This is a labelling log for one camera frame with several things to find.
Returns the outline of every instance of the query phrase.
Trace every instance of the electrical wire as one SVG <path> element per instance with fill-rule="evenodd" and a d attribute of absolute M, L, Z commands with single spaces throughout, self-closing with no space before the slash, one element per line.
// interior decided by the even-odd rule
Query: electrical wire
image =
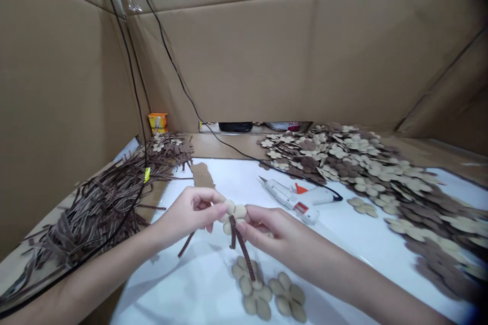
<path fill-rule="evenodd" d="M 202 122 L 203 124 L 207 124 L 205 121 L 203 121 L 203 119 L 202 119 L 202 118 L 200 117 L 200 115 L 198 114 L 197 107 L 195 106 L 195 103 L 193 102 L 192 98 L 190 97 L 190 95 L 188 94 L 188 92 L 187 92 L 187 90 L 186 90 L 186 88 L 185 88 L 185 85 L 184 85 L 184 83 L 183 83 L 183 79 L 182 79 L 182 77 L 181 77 L 181 74 L 180 74 L 180 72 L 178 71 L 178 68 L 176 67 L 176 65 L 175 65 L 175 63 L 174 63 L 174 61 L 173 61 L 173 57 L 171 56 L 171 53 L 170 53 L 170 52 L 169 52 L 169 50 L 168 50 L 168 46 L 166 45 L 166 41 L 165 41 L 165 39 L 164 39 L 164 35 L 163 35 L 163 26 L 161 25 L 161 22 L 160 22 L 160 20 L 159 20 L 158 15 L 156 14 L 156 12 L 155 12 L 155 10 L 153 9 L 152 5 L 150 4 L 149 0 L 146 0 L 146 3 L 147 3 L 147 5 L 149 6 L 149 8 L 150 8 L 150 10 L 151 10 L 152 14 L 153 14 L 153 15 L 154 15 L 154 17 L 156 18 L 156 21 L 158 22 L 158 25 L 159 25 L 159 32 L 160 32 L 160 34 L 161 34 L 161 39 L 162 39 L 162 41 L 163 41 L 164 48 L 165 48 L 165 50 L 166 50 L 166 53 L 168 54 L 168 57 L 169 57 L 169 60 L 171 61 L 171 64 L 173 65 L 173 68 L 174 68 L 174 70 L 175 70 L 175 72 L 176 72 L 176 74 L 177 74 L 177 76 L 178 76 L 178 80 L 179 80 L 179 82 L 180 82 L 180 84 L 181 84 L 181 87 L 182 87 L 182 89 L 183 89 L 183 92 L 185 93 L 185 95 L 187 96 L 188 100 L 189 100 L 189 101 L 190 101 L 190 103 L 192 104 L 192 106 L 193 106 L 193 110 L 195 111 L 195 114 L 196 114 L 197 118 L 198 118 L 198 119 L 200 120 L 200 122 Z M 249 155 L 247 155 L 247 154 L 243 153 L 242 151 L 238 150 L 238 149 L 237 149 L 237 148 L 235 148 L 234 146 L 232 146 L 232 145 L 230 145 L 230 144 L 228 144 L 228 143 L 226 143 L 226 142 L 222 141 L 221 139 L 219 139 L 219 138 L 217 137 L 217 135 L 216 135 L 216 134 L 215 134 L 215 133 L 212 131 L 212 129 L 211 129 L 211 128 L 209 128 L 209 130 L 210 130 L 210 132 L 213 134 L 213 136 L 214 136 L 214 137 L 215 137 L 215 138 L 216 138 L 216 139 L 217 139 L 217 140 L 218 140 L 220 143 L 222 143 L 222 144 L 224 144 L 224 145 L 226 145 L 226 146 L 228 146 L 228 147 L 232 148 L 233 150 L 235 150 L 236 152 L 238 152 L 238 153 L 239 153 L 239 154 L 241 154 L 242 156 L 245 156 L 245 157 L 247 157 L 247 158 L 249 158 L 249 159 L 251 159 L 251 160 L 257 161 L 257 162 L 259 162 L 259 163 L 261 163 L 261 164 L 263 164 L 263 165 L 265 165 L 265 166 L 267 166 L 267 167 L 269 167 L 269 168 L 271 168 L 271 169 L 273 169 L 273 170 L 276 170 L 276 171 L 278 171 L 278 172 L 280 172 L 280 173 L 283 173 L 283 174 L 286 174 L 286 175 L 289 175 L 289 176 L 292 176 L 292 177 L 295 177 L 295 178 L 303 179 L 303 180 L 306 180 L 306 181 L 308 181 L 308 182 L 310 182 L 310 183 L 312 183 L 312 184 L 316 184 L 316 185 L 322 186 L 322 187 L 324 187 L 324 188 L 327 188 L 327 189 L 328 189 L 328 190 L 330 190 L 332 193 L 334 193 L 334 201 L 335 201 L 335 202 L 340 202 L 340 201 L 342 201 L 342 200 L 343 200 L 342 196 L 341 196 L 339 193 L 337 193 L 335 190 L 333 190 L 333 189 L 329 188 L 328 186 L 325 186 L 325 185 L 323 185 L 323 184 L 319 184 L 319 183 L 317 183 L 317 182 L 313 181 L 312 179 L 309 179 L 309 178 L 306 178 L 306 177 L 303 177 L 303 176 L 299 176 L 299 175 L 296 175 L 296 174 L 288 173 L 287 171 L 284 171 L 284 170 L 278 169 L 278 168 L 274 167 L 273 165 L 269 165 L 269 164 L 265 163 L 263 160 L 260 160 L 260 159 L 258 159 L 258 158 L 255 158 L 255 157 L 249 156 Z"/>
<path fill-rule="evenodd" d="M 136 97 L 136 101 L 137 101 L 137 107 L 139 109 L 139 116 L 140 116 L 140 119 L 141 119 L 142 135 L 143 135 L 143 138 L 144 138 L 144 165 L 145 165 L 144 167 L 147 168 L 147 140 L 146 140 L 146 134 L 144 132 L 144 122 L 143 122 L 143 117 L 142 117 L 142 110 L 141 110 L 141 104 L 140 104 L 140 101 L 139 101 L 139 96 L 137 94 L 136 81 L 135 81 L 135 78 L 134 78 L 134 70 L 133 70 L 133 67 L 132 67 L 131 54 L 130 54 L 130 51 L 129 51 L 129 46 L 127 45 L 127 41 L 126 41 L 126 37 L 125 37 L 125 34 L 124 34 L 124 30 L 123 30 L 122 25 L 120 23 L 120 19 L 118 17 L 117 10 L 115 8 L 115 5 L 113 3 L 113 0 L 110 0 L 110 3 L 112 5 L 112 9 L 113 9 L 113 12 L 115 14 L 115 18 L 117 19 L 118 27 L 120 29 L 120 33 L 122 34 L 122 39 L 124 41 L 124 45 L 125 45 L 125 48 L 126 48 L 126 51 L 127 51 L 127 57 L 129 59 L 129 66 L 130 66 L 130 69 L 131 69 L 132 83 L 133 83 L 133 86 L 134 86 L 134 93 L 135 93 L 135 97 Z M 115 235 L 118 234 L 118 232 L 121 230 L 121 228 L 124 225 L 124 223 L 127 221 L 128 217 L 129 217 L 129 214 L 134 209 L 134 206 L 136 205 L 137 201 L 140 199 L 141 194 L 142 194 L 142 190 L 144 189 L 144 186 L 145 186 L 145 184 L 144 184 L 144 180 L 143 180 L 142 181 L 142 184 L 141 184 L 141 189 L 137 193 L 137 196 L 136 196 L 134 202 L 132 203 L 130 209 L 127 211 L 126 215 L 123 217 L 122 221 L 120 222 L 119 226 L 115 229 L 115 231 L 113 232 L 113 234 L 102 245 L 100 245 L 99 247 L 97 247 L 96 249 L 94 249 L 90 254 L 88 254 L 87 257 L 85 257 L 83 260 L 80 260 L 75 266 L 73 266 L 72 268 L 68 269 L 61 276 L 59 276 L 54 281 L 52 281 L 51 283 L 49 283 L 47 286 L 45 286 L 44 288 L 42 288 L 41 290 L 39 290 L 37 293 L 35 293 L 32 296 L 30 296 L 29 298 L 25 299 L 24 301 L 22 301 L 18 305 L 15 305 L 15 306 L 13 306 L 13 307 L 5 310 L 5 311 L 0 312 L 0 320 L 3 319 L 3 318 L 5 318 L 5 317 L 7 317 L 7 316 L 12 315 L 13 313 L 15 313 L 15 312 L 19 311 L 20 309 L 24 308 L 29 303 L 31 303 L 32 301 L 34 301 L 36 298 L 40 297 L 45 292 L 47 292 L 48 290 L 50 290 L 51 288 L 53 288 L 59 282 L 61 282 L 62 280 L 64 280 L 66 277 L 68 277 L 70 274 L 74 273 L 82 265 L 84 265 L 86 262 L 88 262 L 98 252 L 100 252 L 100 250 L 102 250 L 102 248 L 104 248 L 111 240 L 113 240 L 113 238 L 115 237 Z"/>

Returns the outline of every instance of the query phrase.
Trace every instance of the fingernail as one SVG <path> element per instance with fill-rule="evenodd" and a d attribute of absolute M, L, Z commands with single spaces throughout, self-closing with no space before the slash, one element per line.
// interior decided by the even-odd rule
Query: fingernail
<path fill-rule="evenodd" d="M 244 222 L 239 222 L 237 224 L 237 229 L 239 230 L 240 233 L 245 234 L 246 233 L 246 224 Z"/>

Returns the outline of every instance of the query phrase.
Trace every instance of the yellow box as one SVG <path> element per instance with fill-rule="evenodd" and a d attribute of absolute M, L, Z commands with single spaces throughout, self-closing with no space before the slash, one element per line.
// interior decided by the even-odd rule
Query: yellow box
<path fill-rule="evenodd" d="M 149 114 L 149 123 L 151 124 L 152 134 L 156 132 L 166 133 L 168 132 L 168 125 L 166 123 L 166 116 L 168 113 L 151 113 Z"/>

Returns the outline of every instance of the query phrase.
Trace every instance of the white table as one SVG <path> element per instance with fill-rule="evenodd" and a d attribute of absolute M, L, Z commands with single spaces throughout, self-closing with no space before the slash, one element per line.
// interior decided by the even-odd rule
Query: white table
<path fill-rule="evenodd" d="M 258 163 L 249 160 L 194 159 L 204 162 L 213 177 L 216 189 L 236 204 L 256 204 L 263 207 L 281 207 L 262 186 L 259 175 L 275 179 L 284 185 L 293 185 L 297 180 L 276 171 L 266 171 Z M 478 208 L 487 208 L 488 193 L 443 170 L 431 169 L 447 185 L 442 189 Z M 178 177 L 190 177 L 191 171 L 181 169 Z M 301 181 L 305 188 L 312 184 Z M 160 206 L 169 207 L 192 180 L 172 181 L 161 198 Z M 325 237 L 346 245 L 356 255 L 362 256 L 381 274 L 416 296 L 429 306 L 457 323 L 461 323 L 473 310 L 466 302 L 453 301 L 441 294 L 428 280 L 414 270 L 416 255 L 404 246 L 404 240 L 390 231 L 383 220 L 389 217 L 378 209 L 379 218 L 361 215 L 345 202 L 355 194 L 340 183 L 329 183 L 339 192 L 344 201 L 318 206 L 320 224 L 317 231 Z M 153 222 L 163 212 L 157 211 Z M 321 232 L 321 227 L 330 232 Z M 213 234 L 198 231 L 181 259 L 177 254 L 186 238 L 160 252 L 145 262 L 127 281 L 112 324 L 218 324 L 232 325 L 266 323 L 257 316 L 249 316 L 242 305 L 242 294 L 237 281 L 232 277 L 231 266 L 238 255 L 239 246 L 231 250 L 230 237 L 215 223 Z M 368 316 L 352 306 L 317 289 L 295 276 L 288 269 L 249 243 L 251 258 L 261 267 L 266 282 L 280 271 L 289 274 L 293 282 L 303 288 L 306 295 L 304 308 L 311 324 L 373 324 Z M 271 320 L 267 323 L 295 323 L 283 317 L 276 308 L 275 299 L 270 303 Z"/>

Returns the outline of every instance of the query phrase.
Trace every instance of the cardboard wall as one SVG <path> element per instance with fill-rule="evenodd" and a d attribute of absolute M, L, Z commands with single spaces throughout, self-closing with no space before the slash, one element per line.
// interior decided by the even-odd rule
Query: cardboard wall
<path fill-rule="evenodd" d="M 392 131 L 482 28 L 479 0 L 152 0 L 206 121 Z M 144 0 L 131 23 L 154 111 L 196 132 Z"/>
<path fill-rule="evenodd" d="M 1 259 L 139 123 L 111 13 L 89 0 L 0 4 Z"/>
<path fill-rule="evenodd" d="M 488 31 L 463 50 L 399 126 L 403 137 L 433 138 L 488 156 Z"/>
<path fill-rule="evenodd" d="M 436 140 L 488 156 L 487 129 L 488 82 L 456 113 L 439 119 L 429 134 Z"/>

